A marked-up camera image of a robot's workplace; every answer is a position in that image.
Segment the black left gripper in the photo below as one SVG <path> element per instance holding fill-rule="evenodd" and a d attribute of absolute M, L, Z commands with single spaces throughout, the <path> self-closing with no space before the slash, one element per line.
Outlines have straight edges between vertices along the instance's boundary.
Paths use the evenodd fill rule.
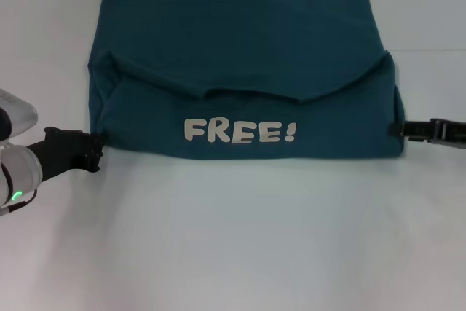
<path fill-rule="evenodd" d="M 69 170 L 86 170 L 89 173 L 100 170 L 102 148 L 108 139 L 105 133 L 88 134 L 56 127 L 47 127 L 44 131 L 43 141 L 27 146 L 39 161 L 42 182 Z"/>

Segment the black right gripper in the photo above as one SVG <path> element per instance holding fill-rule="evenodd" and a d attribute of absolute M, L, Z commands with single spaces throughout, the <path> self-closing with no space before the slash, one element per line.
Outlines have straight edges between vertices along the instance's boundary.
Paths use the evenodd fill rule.
<path fill-rule="evenodd" d="M 456 149 L 466 147 L 466 124 L 447 119 L 431 119 L 429 122 L 404 122 L 390 125 L 390 135 L 409 141 L 438 144 Z"/>

